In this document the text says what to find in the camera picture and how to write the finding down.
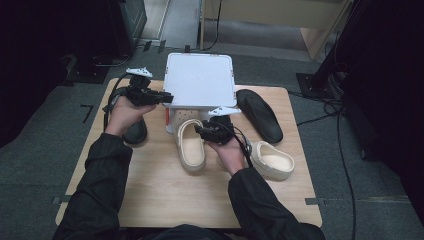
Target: person's right hand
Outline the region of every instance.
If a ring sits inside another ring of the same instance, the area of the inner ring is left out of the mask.
[[[241,151],[240,144],[235,138],[232,138],[225,145],[213,142],[207,143],[218,153],[219,160],[231,176],[244,168],[244,155]]]

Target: shoe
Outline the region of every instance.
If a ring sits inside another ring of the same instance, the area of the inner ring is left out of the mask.
[[[176,110],[172,117],[172,128],[182,167],[188,172],[197,172],[206,165],[203,140],[195,126],[203,127],[197,110]]]
[[[253,166],[262,176],[282,181],[290,177],[294,170],[294,160],[271,144],[259,141],[252,144]]]
[[[237,105],[252,123],[264,141],[278,143],[283,140],[283,131],[272,108],[261,96],[249,89],[236,92]]]
[[[127,132],[122,135],[124,141],[128,144],[142,143],[147,137],[147,126],[144,118],[131,125]]]

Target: beige insole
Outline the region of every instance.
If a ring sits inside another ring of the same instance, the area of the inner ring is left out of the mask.
[[[290,171],[293,168],[291,159],[283,155],[263,154],[261,158],[268,166],[280,171]]]
[[[188,164],[197,165],[203,161],[203,142],[200,135],[194,130],[195,124],[189,124],[185,127],[182,136],[181,146],[185,160]]]

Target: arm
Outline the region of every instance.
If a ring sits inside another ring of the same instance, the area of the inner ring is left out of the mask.
[[[232,176],[228,194],[248,239],[324,239],[318,227],[296,220],[256,169],[244,167],[244,156],[235,139],[226,145],[208,144],[218,153],[222,165]]]
[[[136,108],[119,98],[105,133],[90,147],[86,171],[53,239],[114,239],[132,155],[122,135],[155,107]]]

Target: person's left hand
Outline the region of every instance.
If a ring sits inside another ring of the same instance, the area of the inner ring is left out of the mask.
[[[121,137],[134,123],[141,120],[144,114],[153,111],[156,105],[136,107],[125,96],[118,98],[111,114],[105,133]]]

